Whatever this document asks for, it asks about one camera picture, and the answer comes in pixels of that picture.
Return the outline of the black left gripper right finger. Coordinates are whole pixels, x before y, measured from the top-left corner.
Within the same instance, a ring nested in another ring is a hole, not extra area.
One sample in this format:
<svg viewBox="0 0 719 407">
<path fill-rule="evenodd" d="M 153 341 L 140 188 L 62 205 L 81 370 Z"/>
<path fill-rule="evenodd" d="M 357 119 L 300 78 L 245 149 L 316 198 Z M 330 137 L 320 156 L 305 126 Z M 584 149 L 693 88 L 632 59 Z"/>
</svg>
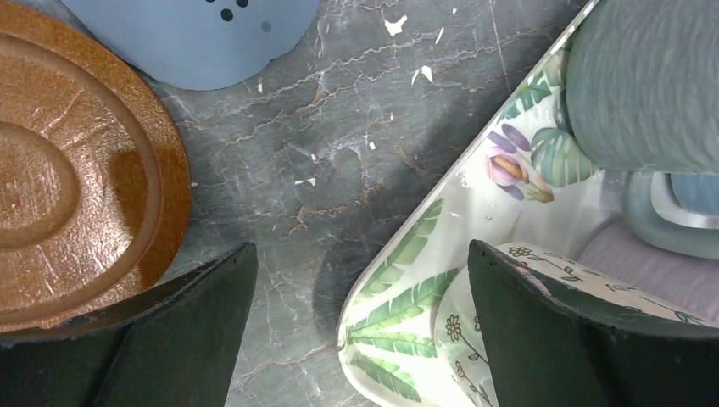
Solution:
<svg viewBox="0 0 719 407">
<path fill-rule="evenodd" d="M 500 405 L 717 405 L 716 327 L 601 298 L 480 240 L 468 271 Z"/>
</svg>

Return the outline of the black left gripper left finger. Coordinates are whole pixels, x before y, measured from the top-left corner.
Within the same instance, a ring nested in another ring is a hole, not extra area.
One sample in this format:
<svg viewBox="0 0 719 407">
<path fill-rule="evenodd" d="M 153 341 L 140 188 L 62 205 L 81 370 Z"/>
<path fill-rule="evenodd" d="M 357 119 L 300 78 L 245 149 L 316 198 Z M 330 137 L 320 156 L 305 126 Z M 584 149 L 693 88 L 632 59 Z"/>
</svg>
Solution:
<svg viewBox="0 0 719 407">
<path fill-rule="evenodd" d="M 222 406 L 259 269 L 227 254 L 51 329 L 1 336 L 4 406 Z"/>
</svg>

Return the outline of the white mug orange inside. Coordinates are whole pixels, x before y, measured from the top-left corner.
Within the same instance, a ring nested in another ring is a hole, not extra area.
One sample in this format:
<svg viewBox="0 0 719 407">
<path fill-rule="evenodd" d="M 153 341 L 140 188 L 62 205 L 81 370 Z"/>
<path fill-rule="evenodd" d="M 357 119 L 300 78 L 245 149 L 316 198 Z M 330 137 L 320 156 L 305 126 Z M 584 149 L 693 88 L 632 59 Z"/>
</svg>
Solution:
<svg viewBox="0 0 719 407">
<path fill-rule="evenodd" d="M 495 248 L 524 265 L 538 268 L 546 276 L 557 278 L 572 287 L 586 289 L 601 298 L 616 300 L 626 306 L 637 305 L 644 311 L 651 311 L 652 303 L 658 301 L 661 305 L 693 315 L 718 330 L 716 322 L 537 245 L 516 242 Z M 450 284 L 440 304 L 435 328 L 438 354 L 447 364 L 451 378 L 469 405 L 502 406 L 495 393 L 482 340 L 482 330 L 471 294 L 468 265 Z"/>
</svg>

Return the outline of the floral leaf print tray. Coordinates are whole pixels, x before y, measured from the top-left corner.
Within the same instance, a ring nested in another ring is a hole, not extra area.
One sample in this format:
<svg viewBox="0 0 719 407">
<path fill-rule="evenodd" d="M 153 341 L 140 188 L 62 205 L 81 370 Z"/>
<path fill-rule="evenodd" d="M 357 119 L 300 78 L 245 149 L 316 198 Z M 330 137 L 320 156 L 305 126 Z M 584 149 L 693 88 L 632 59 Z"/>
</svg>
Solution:
<svg viewBox="0 0 719 407">
<path fill-rule="evenodd" d="M 589 2 L 354 284 L 338 324 L 343 372 L 381 406 L 471 406 L 435 343 L 474 238 L 578 262 L 620 216 L 621 175 L 590 163 L 564 102 L 566 62 Z"/>
</svg>

